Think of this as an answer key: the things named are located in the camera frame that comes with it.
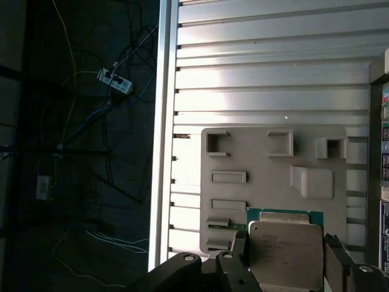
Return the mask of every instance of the screw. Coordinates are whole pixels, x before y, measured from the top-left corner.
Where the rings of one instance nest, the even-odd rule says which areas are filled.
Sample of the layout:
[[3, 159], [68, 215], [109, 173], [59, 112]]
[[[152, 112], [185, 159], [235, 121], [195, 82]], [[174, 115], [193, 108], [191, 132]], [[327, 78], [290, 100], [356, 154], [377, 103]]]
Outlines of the screw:
[[365, 273], [372, 273], [373, 272], [373, 269], [370, 268], [369, 266], [360, 266], [359, 269], [361, 271], [364, 271]]

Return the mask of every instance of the dark floor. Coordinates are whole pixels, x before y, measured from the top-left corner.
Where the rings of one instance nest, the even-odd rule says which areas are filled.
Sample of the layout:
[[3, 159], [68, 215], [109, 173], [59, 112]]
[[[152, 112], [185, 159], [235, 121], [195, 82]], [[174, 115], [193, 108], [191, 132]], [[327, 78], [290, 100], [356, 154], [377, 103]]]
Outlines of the dark floor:
[[[139, 28], [137, 6], [130, 4], [130, 15], [134, 18], [133, 30]], [[110, 67], [119, 53], [129, 43], [129, 24], [126, 1], [114, 0], [56, 0], [58, 9], [67, 26], [77, 71], [98, 71], [98, 58]], [[155, 26], [159, 17], [158, 0], [138, 1], [142, 6], [143, 25]], [[29, 98], [29, 121], [31, 130], [28, 143], [31, 146], [56, 147], [61, 139], [63, 125], [73, 101], [73, 95], [60, 88], [62, 82], [73, 73], [69, 48], [63, 27], [51, 0], [40, 0], [35, 21], [31, 76], [48, 80], [45, 88], [31, 91]], [[153, 55], [156, 56], [156, 45]], [[140, 94], [152, 78], [155, 68], [153, 57], [147, 51], [140, 52], [151, 66], [141, 64], [121, 68], [120, 74], [134, 83], [136, 94]], [[141, 59], [133, 63], [142, 63]], [[78, 88], [71, 125], [66, 137], [79, 127], [75, 126], [108, 100], [107, 86], [95, 83], [94, 74], [78, 75]], [[72, 86], [65, 86], [72, 91]], [[113, 101], [123, 98], [112, 92]], [[23, 167], [23, 193], [18, 209], [18, 221], [29, 224], [15, 240], [13, 291], [97, 291], [118, 290], [104, 287], [94, 279], [74, 276], [63, 263], [66, 262], [77, 274], [92, 275], [107, 284], [128, 284], [146, 273], [148, 254], [137, 254], [128, 249], [99, 241], [87, 233], [99, 231], [113, 237], [136, 241], [149, 237], [151, 149], [153, 146], [155, 79], [141, 101], [133, 106], [117, 106], [106, 116], [108, 146], [112, 150], [111, 165], [114, 183], [134, 197], [136, 203], [116, 190], [104, 185], [78, 166], [52, 155], [26, 156]], [[36, 129], [40, 124], [42, 110], [48, 100], [43, 117], [43, 141]], [[69, 147], [82, 149], [103, 148], [102, 124], [96, 123]], [[104, 157], [71, 156], [84, 167], [92, 168], [107, 178]], [[51, 190], [52, 199], [35, 199], [36, 176], [53, 176], [57, 169], [57, 183]], [[53, 255], [53, 249], [68, 231]], [[148, 249], [148, 242], [137, 244]]]

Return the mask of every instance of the white power strip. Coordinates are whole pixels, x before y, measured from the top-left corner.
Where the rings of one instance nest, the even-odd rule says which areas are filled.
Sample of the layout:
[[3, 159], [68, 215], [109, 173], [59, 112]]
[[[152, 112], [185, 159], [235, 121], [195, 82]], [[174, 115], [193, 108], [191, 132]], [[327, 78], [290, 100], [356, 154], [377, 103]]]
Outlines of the white power strip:
[[110, 74], [110, 77], [107, 77], [107, 73], [109, 74], [109, 71], [103, 68], [98, 72], [97, 79], [121, 91], [124, 94], [129, 94], [133, 90], [134, 85], [131, 81], [124, 79], [117, 74]]

